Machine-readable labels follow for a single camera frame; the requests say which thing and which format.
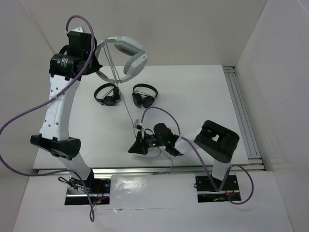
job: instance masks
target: white wall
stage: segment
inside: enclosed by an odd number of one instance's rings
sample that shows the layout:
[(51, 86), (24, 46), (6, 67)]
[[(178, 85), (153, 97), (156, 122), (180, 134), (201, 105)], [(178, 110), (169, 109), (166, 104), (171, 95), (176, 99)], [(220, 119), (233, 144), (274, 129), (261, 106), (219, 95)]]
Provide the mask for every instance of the white wall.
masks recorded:
[[(52, 47), (66, 38), (64, 24), (85, 16), (98, 40), (127, 35), (149, 55), (149, 65), (234, 66), (266, 0), (22, 0), (28, 2)], [(79, 26), (74, 20), (72, 27)], [(116, 65), (127, 56), (113, 51)]]
[[(53, 53), (18, 0), (0, 1), (0, 125), (48, 98)], [(44, 119), (40, 110), (11, 124), (0, 139), (0, 153), (20, 171), (31, 172), (37, 149), (30, 144)], [(28, 182), (0, 164), (0, 227), (11, 232)]]
[(308, 7), (308, 0), (268, 0), (236, 65), (260, 151), (295, 232), (309, 226)]

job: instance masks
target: white ear cup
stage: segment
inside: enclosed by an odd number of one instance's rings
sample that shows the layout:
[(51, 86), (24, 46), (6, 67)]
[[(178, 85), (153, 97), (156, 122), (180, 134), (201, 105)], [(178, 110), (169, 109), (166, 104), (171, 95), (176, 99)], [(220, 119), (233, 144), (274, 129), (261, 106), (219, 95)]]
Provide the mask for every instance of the white ear cup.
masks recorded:
[(141, 51), (137, 54), (135, 54), (134, 56), (132, 56), (127, 63), (124, 66), (124, 74), (127, 74), (127, 71), (130, 69), (131, 64), (133, 64), (134, 61), (136, 61), (138, 58), (140, 58), (143, 54), (145, 54), (144, 51)]
[(128, 56), (133, 56), (137, 53), (139, 53), (141, 50), (133, 47), (129, 44), (127, 44), (126, 42), (123, 41), (118, 41), (114, 43), (115, 48), (117, 48), (118, 51), (128, 55)]

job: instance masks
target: purple cable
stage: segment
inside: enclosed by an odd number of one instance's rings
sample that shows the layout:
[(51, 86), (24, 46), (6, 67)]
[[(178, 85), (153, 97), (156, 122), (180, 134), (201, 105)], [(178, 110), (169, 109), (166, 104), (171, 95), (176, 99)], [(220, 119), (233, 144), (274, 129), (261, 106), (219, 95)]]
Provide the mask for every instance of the purple cable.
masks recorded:
[[(11, 118), (9, 121), (7, 121), (0, 129), (0, 136), (2, 134), (2, 132), (4, 131), (4, 129), (9, 125), (11, 124), (12, 122), (14, 122), (16, 119), (19, 119), (20, 117), (26, 115), (26, 114), (29, 114), (37, 109), (40, 109), (46, 105), (48, 105), (49, 103), (52, 103), (54, 100), (56, 100), (57, 97), (59, 97), (61, 94), (63, 94), (66, 90), (68, 90), (68, 88), (70, 88), (82, 75), (83, 73), (86, 71), (87, 69), (87, 66), (88, 64), (90, 63), (90, 60), (92, 58), (92, 55), (93, 55), (93, 50), (94, 50), (94, 46), (95, 46), (95, 36), (94, 36), (94, 32), (93, 32), (93, 29), (90, 25), (90, 23), (88, 22), (87, 19), (85, 19), (84, 17), (80, 16), (80, 15), (73, 15), (71, 16), (69, 19), (68, 19), (68, 22), (66, 24), (66, 31), (68, 31), (69, 29), (69, 24), (71, 22), (72, 19), (74, 18), (80, 18), (82, 19), (89, 27), (90, 29), (90, 33), (91, 33), (91, 50), (90, 50), (90, 53), (89, 53), (89, 56), (87, 58), (87, 61), (86, 63), (84, 64), (83, 68), (80, 70), (80, 72), (76, 75), (76, 77), (66, 86), (64, 87), (58, 94), (56, 94), (56, 97), (54, 98), (51, 98), (50, 100), (36, 106), (36, 107), (33, 107), (32, 109), (29, 109), (29, 110), (26, 110), (25, 112)], [(2, 158), (1, 154), (0, 154), (0, 161), (3, 163), (3, 165), (8, 168), (9, 170), (11, 170), (12, 172), (16, 173), (16, 174), (19, 174), (19, 175), (23, 175), (23, 176), (29, 176), (29, 177), (32, 177), (32, 176), (46, 176), (46, 175), (51, 175), (51, 174), (57, 174), (57, 173), (62, 173), (62, 172), (67, 172), (67, 171), (71, 171), (71, 170), (67, 170), (67, 169), (63, 169), (63, 170), (58, 170), (58, 171), (54, 171), (54, 172), (49, 172), (49, 173), (44, 173), (44, 174), (28, 174), (28, 173), (22, 173), (14, 168), (12, 168), (7, 162), (5, 162), (5, 160)], [(74, 174), (77, 175), (77, 177), (80, 179), (83, 187), (86, 189), (86, 184), (84, 183), (83, 179), (81, 178), (80, 175), (78, 175), (76, 172), (73, 171)], [(90, 217), (90, 220), (92, 222), (94, 222), (95, 220), (95, 214), (94, 214), (94, 207), (92, 205), (92, 202), (91, 202), (91, 199), (90, 199), (90, 196), (89, 196), (89, 193), (86, 192), (87, 194), (87, 198), (88, 198), (88, 201), (89, 201), (89, 204), (90, 204), (90, 214), (89, 214), (89, 217)]]
[[(167, 114), (175, 121), (175, 123), (176, 123), (176, 125), (177, 125), (177, 128), (178, 128), (178, 133), (179, 133), (179, 135), (181, 136), (180, 127), (179, 127), (179, 124), (178, 124), (178, 122), (176, 121), (176, 119), (175, 119), (169, 112), (167, 112), (166, 110), (163, 110), (163, 109), (161, 109), (161, 108), (159, 108), (159, 107), (152, 106), (152, 107), (147, 108), (147, 109), (144, 111), (144, 113), (143, 113), (143, 115), (142, 115), (142, 117), (141, 117), (141, 120), (140, 120), (141, 123), (142, 123), (143, 120), (144, 120), (144, 116), (145, 116), (146, 111), (147, 111), (148, 109), (151, 109), (151, 108), (153, 108), (153, 109), (158, 109), (158, 110), (161, 110), (161, 111), (167, 113)], [(197, 151), (197, 149), (196, 149), (196, 148), (194, 147), (194, 145), (190, 142), (190, 140), (184, 138), (183, 136), (181, 136), (181, 138), (184, 139), (184, 140), (192, 147), (192, 149), (193, 149), (194, 152), (196, 153), (196, 155), (197, 155), (197, 157), (199, 158), (199, 160), (201, 161), (202, 166), (203, 166), (203, 168), (205, 169), (205, 172), (206, 172), (206, 174), (207, 174), (207, 176), (208, 176), (208, 178), (209, 178), (209, 180), (210, 180), (210, 182), (211, 182), (212, 187), (215, 189), (215, 191), (220, 192), (220, 191), (222, 190), (222, 188), (223, 188), (223, 186), (224, 186), (224, 183), (225, 183), (225, 181), (226, 181), (226, 179), (227, 179), (227, 177), (228, 177), (228, 175), (229, 175), (229, 172), (230, 172), (231, 168), (232, 168), (232, 167), (239, 167), (239, 168), (241, 168), (241, 169), (247, 174), (247, 176), (248, 176), (249, 179), (250, 179), (251, 186), (252, 186), (252, 188), (251, 188), (251, 193), (250, 193), (249, 197), (248, 197), (246, 200), (244, 200), (243, 202), (236, 203), (236, 202), (233, 202), (233, 201), (231, 200), (231, 197), (233, 197), (236, 193), (231, 194), (231, 195), (228, 197), (228, 200), (229, 200), (232, 204), (245, 204), (246, 202), (248, 202), (248, 201), (251, 199), (251, 197), (252, 197), (252, 195), (253, 195), (253, 192), (254, 192), (254, 184), (253, 184), (253, 180), (252, 180), (250, 174), (248, 173), (248, 171), (247, 171), (246, 169), (244, 169), (241, 165), (232, 164), (232, 165), (227, 169), (227, 171), (226, 171), (226, 173), (225, 173), (225, 176), (224, 176), (224, 178), (223, 178), (223, 180), (222, 180), (222, 183), (221, 183), (220, 187), (217, 188), (215, 182), (213, 181), (213, 178), (212, 178), (210, 172), (208, 171), (208, 168), (207, 168), (207, 166), (206, 166), (206, 164), (205, 164), (203, 158), (201, 157), (201, 155), (199, 154), (199, 152)]]

